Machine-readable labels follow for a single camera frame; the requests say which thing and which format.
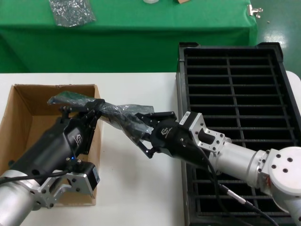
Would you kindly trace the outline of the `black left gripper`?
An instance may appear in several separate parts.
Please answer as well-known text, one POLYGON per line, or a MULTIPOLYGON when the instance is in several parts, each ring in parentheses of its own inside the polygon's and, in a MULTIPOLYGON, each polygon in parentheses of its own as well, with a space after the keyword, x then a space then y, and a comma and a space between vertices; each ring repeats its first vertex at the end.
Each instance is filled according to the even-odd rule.
POLYGON ((55 170, 66 170, 67 158, 88 155, 104 104, 104 99, 96 99, 84 106, 61 106, 62 117, 10 169, 28 176, 49 175, 55 170), (70 113, 78 114, 70 118, 70 113))

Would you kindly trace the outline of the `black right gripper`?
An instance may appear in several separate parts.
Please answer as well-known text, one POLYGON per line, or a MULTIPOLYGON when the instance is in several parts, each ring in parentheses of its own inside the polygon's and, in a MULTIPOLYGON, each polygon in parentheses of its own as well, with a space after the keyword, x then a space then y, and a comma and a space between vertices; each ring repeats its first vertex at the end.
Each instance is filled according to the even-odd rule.
POLYGON ((164 153, 201 169, 207 168, 203 154, 193 143, 190 132, 176 122, 174 112, 136 113, 135 116, 154 128, 152 133, 137 132, 137 146, 148 158, 155 152, 164 153), (143 141, 151 143, 152 148, 147 148, 143 141))

